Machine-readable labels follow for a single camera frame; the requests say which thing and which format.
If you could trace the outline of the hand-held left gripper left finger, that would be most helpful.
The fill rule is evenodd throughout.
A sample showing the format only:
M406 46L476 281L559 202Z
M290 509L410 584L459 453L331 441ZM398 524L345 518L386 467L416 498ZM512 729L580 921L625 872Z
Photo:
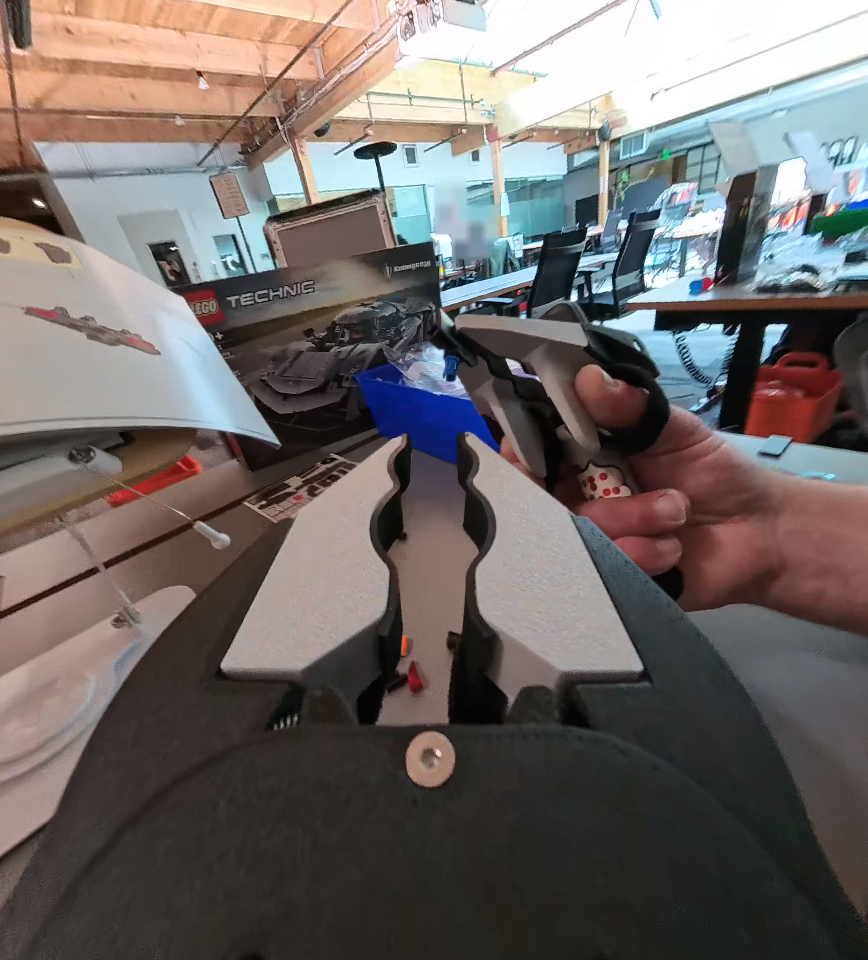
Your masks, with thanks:
M401 660L392 546L412 444L389 440L294 519L221 662L225 678L342 693L363 724L379 718Z

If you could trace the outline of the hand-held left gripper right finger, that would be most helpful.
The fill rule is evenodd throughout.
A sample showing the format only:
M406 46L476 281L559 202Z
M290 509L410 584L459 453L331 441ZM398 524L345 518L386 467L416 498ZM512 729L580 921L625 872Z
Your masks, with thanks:
M525 689L561 695L644 666L572 513L473 434L457 438L476 548L455 648L455 719L500 721Z

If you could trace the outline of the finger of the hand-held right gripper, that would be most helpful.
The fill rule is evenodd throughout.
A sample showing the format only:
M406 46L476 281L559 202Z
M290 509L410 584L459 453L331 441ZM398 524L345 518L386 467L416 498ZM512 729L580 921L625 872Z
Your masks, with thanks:
M577 325L549 319L519 319L489 315L459 316L455 328L463 333L478 356L476 367L462 366L461 380L473 401L473 373L508 372L538 378L548 404L560 416L570 440L583 450L598 450L597 426L575 390L584 366L584 336Z
M542 416L547 412L548 397L538 378L511 371L507 376L495 376L476 370L473 402L484 417L497 422L524 468L539 482L548 484L549 432Z

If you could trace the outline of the person's right forearm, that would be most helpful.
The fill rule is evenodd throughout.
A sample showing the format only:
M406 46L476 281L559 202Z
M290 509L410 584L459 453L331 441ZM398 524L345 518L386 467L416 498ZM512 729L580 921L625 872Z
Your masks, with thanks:
M868 637L868 486L782 476L759 604Z

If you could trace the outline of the lego sticker sheet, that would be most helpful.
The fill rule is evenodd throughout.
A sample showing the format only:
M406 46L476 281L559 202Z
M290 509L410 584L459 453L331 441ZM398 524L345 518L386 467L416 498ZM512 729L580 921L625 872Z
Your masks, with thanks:
M300 510L358 466L338 454L330 454L308 469L260 489L244 506L272 523L296 518Z

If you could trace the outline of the black lego set box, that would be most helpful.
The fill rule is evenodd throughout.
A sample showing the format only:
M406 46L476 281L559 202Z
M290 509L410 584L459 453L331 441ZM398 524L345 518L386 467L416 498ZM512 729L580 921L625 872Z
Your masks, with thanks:
M440 321L432 241L176 293L280 442L237 438L253 472L374 430L357 376L421 348Z

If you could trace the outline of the clear bag of lego parts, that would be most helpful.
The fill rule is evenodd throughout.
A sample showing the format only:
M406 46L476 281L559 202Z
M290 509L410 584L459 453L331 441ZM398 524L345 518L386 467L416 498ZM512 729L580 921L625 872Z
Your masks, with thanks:
M795 254L765 259L757 268L752 290L758 294L818 295L832 291L838 281L845 258Z

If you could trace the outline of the lego instruction booklet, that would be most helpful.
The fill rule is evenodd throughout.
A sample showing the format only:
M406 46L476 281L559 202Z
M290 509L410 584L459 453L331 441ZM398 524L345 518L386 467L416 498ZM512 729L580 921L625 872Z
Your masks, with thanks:
M74 239L0 223L0 444L146 429L281 445L181 296Z

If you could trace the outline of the person's right hand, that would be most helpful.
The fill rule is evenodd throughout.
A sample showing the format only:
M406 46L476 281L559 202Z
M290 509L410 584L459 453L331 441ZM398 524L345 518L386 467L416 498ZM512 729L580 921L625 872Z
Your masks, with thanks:
M768 606L778 572L776 476L680 408L630 467L639 494L588 501L568 465L553 496L647 575L679 569L686 610Z

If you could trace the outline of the long wooden desk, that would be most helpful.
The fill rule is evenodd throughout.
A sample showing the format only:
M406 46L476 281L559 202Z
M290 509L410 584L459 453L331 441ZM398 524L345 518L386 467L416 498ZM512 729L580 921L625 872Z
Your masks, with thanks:
M444 290L440 293L441 309L451 314L461 311L466 306L492 299L507 298L509 295L529 289L533 285L536 272L537 267L531 266Z

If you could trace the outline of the black office chair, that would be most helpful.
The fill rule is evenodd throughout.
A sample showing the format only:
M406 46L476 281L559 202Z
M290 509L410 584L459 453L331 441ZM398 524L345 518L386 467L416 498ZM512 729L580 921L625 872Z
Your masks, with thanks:
M570 299L586 241L586 226L544 235L526 302L527 318L536 318L549 306Z
M614 261L608 293L598 293L584 305L587 318L594 322L618 319L623 307L645 289L644 267L658 227L661 211L633 212Z

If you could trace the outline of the blue plastic bin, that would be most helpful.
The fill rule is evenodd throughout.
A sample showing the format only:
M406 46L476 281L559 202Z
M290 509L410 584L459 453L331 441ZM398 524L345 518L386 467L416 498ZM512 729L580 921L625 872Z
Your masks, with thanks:
M392 365L355 374L378 433L393 439L408 435L413 449L454 464L457 438L470 433L494 451L499 442L470 398L408 386Z

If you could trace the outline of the clear plastic bags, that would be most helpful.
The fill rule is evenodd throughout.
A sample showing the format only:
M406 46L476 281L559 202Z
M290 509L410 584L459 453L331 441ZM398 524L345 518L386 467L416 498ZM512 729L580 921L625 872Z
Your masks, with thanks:
M387 356L396 370L395 382L400 386L421 390L437 396L467 399L461 380L446 377L444 352L430 344L414 344L406 351L387 350Z

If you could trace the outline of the small red plastic bin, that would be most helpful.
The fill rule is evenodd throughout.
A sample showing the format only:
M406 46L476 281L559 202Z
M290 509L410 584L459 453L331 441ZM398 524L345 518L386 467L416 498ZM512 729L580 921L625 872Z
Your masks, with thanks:
M143 497L151 497L200 474L203 474L202 464L188 454L162 472L135 483L129 489L119 488L118 491L106 495L104 500L112 508L125 506Z

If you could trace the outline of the orange plastic crate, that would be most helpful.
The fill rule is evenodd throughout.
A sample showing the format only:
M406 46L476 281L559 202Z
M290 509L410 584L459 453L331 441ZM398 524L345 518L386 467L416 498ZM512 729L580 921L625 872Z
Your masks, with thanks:
M744 434L812 444L831 426L843 385L824 354L784 354L759 368Z

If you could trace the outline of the grey flight case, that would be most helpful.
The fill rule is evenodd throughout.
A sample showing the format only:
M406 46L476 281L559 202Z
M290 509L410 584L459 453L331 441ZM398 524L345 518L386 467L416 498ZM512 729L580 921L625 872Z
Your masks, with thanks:
M316 266L398 245L386 195L378 188L272 214L263 231L281 269Z

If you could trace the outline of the black floor lamp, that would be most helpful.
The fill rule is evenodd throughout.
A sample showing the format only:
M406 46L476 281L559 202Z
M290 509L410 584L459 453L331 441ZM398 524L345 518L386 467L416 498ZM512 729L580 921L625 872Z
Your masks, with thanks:
M366 142L358 146L353 155L359 162L370 162L373 164L380 191L386 193L386 184L384 179L382 160L392 154L397 153L398 146L391 141Z

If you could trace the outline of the tall black box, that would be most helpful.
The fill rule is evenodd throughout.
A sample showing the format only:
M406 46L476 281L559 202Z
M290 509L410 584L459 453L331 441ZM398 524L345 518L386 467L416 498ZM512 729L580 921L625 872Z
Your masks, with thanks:
M778 164L733 176L726 194L714 284L747 282L756 273L776 186Z

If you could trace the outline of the wooden desk with black legs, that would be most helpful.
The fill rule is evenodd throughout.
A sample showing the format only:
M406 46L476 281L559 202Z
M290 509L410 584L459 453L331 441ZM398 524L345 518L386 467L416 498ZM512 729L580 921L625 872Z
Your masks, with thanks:
M734 434L742 433L747 423L768 326L844 319L868 311L868 285L820 293L764 293L750 283L716 284L698 294L691 294L689 285L683 278L649 290L628 300L623 311L653 311L659 331L685 332L705 324L738 328L718 421L720 430Z

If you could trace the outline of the white ceiling projector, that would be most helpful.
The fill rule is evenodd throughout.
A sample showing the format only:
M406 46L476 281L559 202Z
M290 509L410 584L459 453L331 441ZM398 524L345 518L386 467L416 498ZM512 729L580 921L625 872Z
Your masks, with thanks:
M401 44L444 29L468 33L488 30L483 1L391 1L388 14L394 20Z

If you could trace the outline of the hanging wall sign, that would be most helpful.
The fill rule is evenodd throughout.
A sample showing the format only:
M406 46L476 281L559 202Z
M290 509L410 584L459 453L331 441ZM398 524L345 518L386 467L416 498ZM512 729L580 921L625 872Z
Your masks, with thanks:
M225 220L239 220L249 214L248 202L235 172L212 174L208 180Z

